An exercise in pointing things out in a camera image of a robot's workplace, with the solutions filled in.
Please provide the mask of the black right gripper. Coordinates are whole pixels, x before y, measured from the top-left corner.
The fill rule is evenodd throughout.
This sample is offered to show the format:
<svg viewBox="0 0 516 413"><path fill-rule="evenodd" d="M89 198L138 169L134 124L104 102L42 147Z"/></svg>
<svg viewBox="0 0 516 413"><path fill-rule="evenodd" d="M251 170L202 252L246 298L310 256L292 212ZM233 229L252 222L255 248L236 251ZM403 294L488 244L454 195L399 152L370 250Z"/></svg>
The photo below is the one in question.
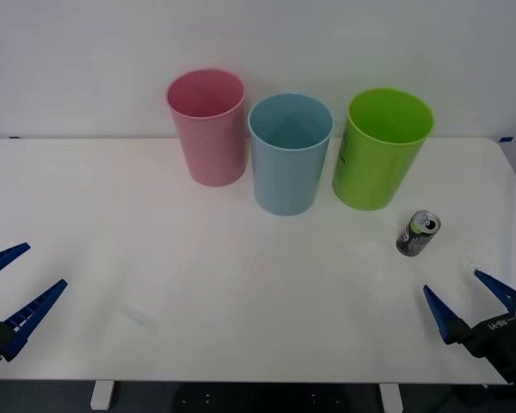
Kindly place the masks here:
<svg viewBox="0 0 516 413"><path fill-rule="evenodd" d="M516 314L516 290L480 269L474 276L509 314ZM516 385L516 318L494 317L472 329L430 287L424 286L423 292L443 342L464 345L476 358L486 358L508 384Z"/></svg>

